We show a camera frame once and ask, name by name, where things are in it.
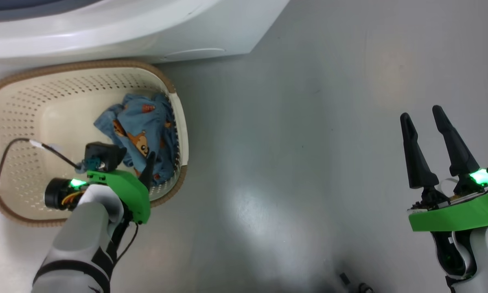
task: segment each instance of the white appliance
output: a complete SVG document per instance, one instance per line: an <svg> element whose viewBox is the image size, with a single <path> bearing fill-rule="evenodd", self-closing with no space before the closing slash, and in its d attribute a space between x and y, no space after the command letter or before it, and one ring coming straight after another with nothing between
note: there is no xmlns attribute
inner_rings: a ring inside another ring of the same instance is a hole
<svg viewBox="0 0 488 293"><path fill-rule="evenodd" d="M288 1L0 0L14 8L0 7L0 78L94 59L162 63L246 54Z"/></svg>

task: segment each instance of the gray floor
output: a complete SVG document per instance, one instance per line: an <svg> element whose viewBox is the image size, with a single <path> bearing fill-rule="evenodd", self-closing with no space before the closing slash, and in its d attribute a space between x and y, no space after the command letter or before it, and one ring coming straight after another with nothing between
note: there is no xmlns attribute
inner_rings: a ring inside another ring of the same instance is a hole
<svg viewBox="0 0 488 293"><path fill-rule="evenodd" d="M113 292L333 292L340 271L381 293L449 292L406 218L420 191L399 115L439 178L434 104L488 165L488 0L292 0L250 55L161 68L186 112L188 176ZM56 232L0 215L0 292L28 291Z"/></svg>

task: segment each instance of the beige plastic basket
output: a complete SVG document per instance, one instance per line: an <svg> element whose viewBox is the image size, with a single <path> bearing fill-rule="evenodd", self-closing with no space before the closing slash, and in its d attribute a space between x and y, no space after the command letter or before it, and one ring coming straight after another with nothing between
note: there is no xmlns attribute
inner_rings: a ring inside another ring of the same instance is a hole
<svg viewBox="0 0 488 293"><path fill-rule="evenodd" d="M0 159L17 137L54 144L73 162L86 143L110 139L93 126L99 115L127 93L163 92L175 115L179 141L173 178L150 190L151 206L169 200L181 187L188 165L188 131L182 105L171 82L157 68L137 61L92 61L41 68L0 81ZM120 169L132 171L123 164ZM73 168L50 152L17 142L7 155L0 178L0 211L29 226L60 225L69 212L47 208L43 194L54 178L78 178Z"/></svg>

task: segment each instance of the blue cloth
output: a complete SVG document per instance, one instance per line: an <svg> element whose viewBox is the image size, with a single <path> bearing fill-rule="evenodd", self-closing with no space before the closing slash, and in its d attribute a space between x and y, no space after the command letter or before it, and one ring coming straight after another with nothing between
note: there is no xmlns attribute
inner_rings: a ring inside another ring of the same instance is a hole
<svg viewBox="0 0 488 293"><path fill-rule="evenodd" d="M123 163L140 174L146 157L155 152L154 186L173 176L177 157L175 119L170 102L164 94L151 99L127 94L121 104L110 106L94 122L102 133L121 148L127 148Z"/></svg>

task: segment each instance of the green light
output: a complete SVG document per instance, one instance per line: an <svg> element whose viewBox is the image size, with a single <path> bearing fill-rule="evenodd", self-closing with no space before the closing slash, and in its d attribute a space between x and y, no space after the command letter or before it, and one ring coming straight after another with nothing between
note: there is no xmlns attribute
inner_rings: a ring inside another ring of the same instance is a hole
<svg viewBox="0 0 488 293"><path fill-rule="evenodd" d="M480 169L477 172L473 172L470 174L470 176L473 178L473 180L475 180L475 182L477 182L477 184L488 184L488 172L486 172L486 169Z"/></svg>
<svg viewBox="0 0 488 293"><path fill-rule="evenodd" d="M72 179L72 181L70 182L70 185L74 188L80 187L81 185L85 185L85 184L86 184L85 181L81 181L79 179Z"/></svg>

